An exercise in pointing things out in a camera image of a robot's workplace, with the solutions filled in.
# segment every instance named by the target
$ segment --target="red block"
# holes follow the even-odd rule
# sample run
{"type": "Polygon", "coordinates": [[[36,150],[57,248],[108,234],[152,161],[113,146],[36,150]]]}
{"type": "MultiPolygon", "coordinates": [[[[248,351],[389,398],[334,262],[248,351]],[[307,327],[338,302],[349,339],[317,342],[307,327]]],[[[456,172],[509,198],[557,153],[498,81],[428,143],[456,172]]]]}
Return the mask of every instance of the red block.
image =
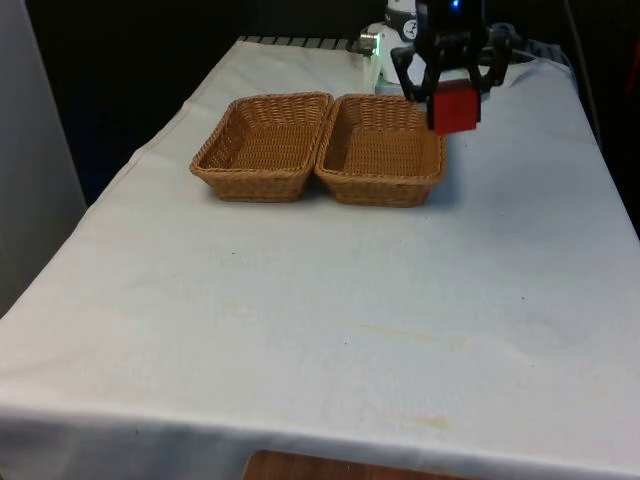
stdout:
{"type": "Polygon", "coordinates": [[[438,135],[475,130],[480,102],[469,80],[451,80],[438,85],[433,98],[434,130],[438,135]]]}

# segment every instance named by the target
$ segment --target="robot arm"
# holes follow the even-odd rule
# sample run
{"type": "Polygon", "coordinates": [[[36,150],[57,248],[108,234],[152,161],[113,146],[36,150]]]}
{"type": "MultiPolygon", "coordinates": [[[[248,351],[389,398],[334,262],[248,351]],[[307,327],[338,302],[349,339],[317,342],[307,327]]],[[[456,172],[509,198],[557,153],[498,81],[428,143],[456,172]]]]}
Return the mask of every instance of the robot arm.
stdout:
{"type": "Polygon", "coordinates": [[[475,129],[482,95],[504,81],[511,57],[509,36],[490,35],[482,0],[416,0],[416,17],[413,44],[391,51],[405,97],[426,104],[427,124],[439,134],[475,129]],[[487,46],[492,60],[481,75],[478,61],[487,46]],[[414,85],[408,74],[415,54],[426,64],[420,85],[414,85]],[[440,82],[442,72],[458,68],[467,69],[468,80],[440,82]]]}

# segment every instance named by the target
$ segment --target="table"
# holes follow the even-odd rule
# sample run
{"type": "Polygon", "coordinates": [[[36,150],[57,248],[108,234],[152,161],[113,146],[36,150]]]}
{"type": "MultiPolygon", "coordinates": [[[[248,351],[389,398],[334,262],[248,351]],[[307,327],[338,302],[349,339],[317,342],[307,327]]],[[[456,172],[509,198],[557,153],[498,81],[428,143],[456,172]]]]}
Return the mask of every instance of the table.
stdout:
{"type": "Polygon", "coordinates": [[[421,208],[189,173],[234,98],[359,91],[359,61],[237,43],[136,152],[0,321],[0,474],[640,476],[640,248],[565,71],[512,69],[421,208]]]}

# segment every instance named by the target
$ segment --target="stain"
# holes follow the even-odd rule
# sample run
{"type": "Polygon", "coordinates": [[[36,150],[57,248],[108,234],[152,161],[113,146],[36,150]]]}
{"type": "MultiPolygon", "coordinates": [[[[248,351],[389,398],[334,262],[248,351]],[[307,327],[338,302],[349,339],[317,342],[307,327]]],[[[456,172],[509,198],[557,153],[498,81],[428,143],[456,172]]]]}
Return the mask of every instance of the stain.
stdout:
{"type": "Polygon", "coordinates": [[[451,335],[448,338],[448,342],[449,342],[449,349],[456,352],[466,347],[467,344],[469,343],[469,340],[466,337],[462,337],[459,335],[451,335]]]}
{"type": "Polygon", "coordinates": [[[447,430],[450,426],[450,422],[447,417],[443,416],[414,417],[411,421],[417,425],[422,425],[423,427],[437,428],[439,430],[447,430]]]}
{"type": "Polygon", "coordinates": [[[353,326],[356,328],[359,328],[360,330],[379,333],[381,335],[385,335],[389,337],[406,337],[406,338],[412,338],[414,340],[421,340],[423,342],[433,342],[435,340],[435,338],[432,335],[429,335],[426,333],[407,332],[405,330],[395,330],[392,328],[374,327],[371,325],[364,325],[364,324],[356,324],[353,326]]]}

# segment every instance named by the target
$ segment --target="rectangular basket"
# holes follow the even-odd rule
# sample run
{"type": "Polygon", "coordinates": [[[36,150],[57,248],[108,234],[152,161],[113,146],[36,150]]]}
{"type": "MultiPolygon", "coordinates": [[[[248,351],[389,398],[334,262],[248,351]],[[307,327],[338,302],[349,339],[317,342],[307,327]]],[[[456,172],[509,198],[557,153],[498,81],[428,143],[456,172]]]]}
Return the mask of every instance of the rectangular basket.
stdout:
{"type": "Polygon", "coordinates": [[[234,101],[191,162],[191,172],[223,200],[296,200],[313,170],[332,101],[326,93],[234,101]]]}
{"type": "Polygon", "coordinates": [[[316,174],[341,203],[415,207],[446,169],[445,138],[403,97],[346,95],[333,105],[316,174]]]}

